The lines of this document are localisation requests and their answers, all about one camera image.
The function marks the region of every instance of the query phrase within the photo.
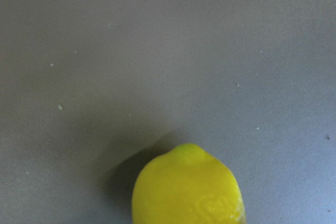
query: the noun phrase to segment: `lemon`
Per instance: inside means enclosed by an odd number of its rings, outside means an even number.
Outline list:
[[[132,196],[134,224],[245,224],[232,172],[196,144],[181,144],[150,161]]]

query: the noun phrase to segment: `gray surface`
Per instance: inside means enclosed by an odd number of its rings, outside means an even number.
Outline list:
[[[0,0],[0,223],[130,224],[139,169],[186,141],[232,169],[248,223],[336,223],[335,14]]]

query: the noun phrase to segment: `yellow lemon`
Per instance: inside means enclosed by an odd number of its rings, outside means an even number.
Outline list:
[[[181,144],[150,161],[132,196],[134,224],[245,224],[238,183],[218,159]]]

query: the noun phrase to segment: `lemon skin texture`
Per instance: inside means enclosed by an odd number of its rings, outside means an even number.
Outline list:
[[[245,224],[238,183],[218,159],[181,144],[150,161],[132,195],[133,224]]]

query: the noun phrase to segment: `gray table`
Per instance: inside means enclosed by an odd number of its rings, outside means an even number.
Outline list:
[[[336,223],[336,0],[0,0],[0,223],[131,223],[194,142],[248,223]]]

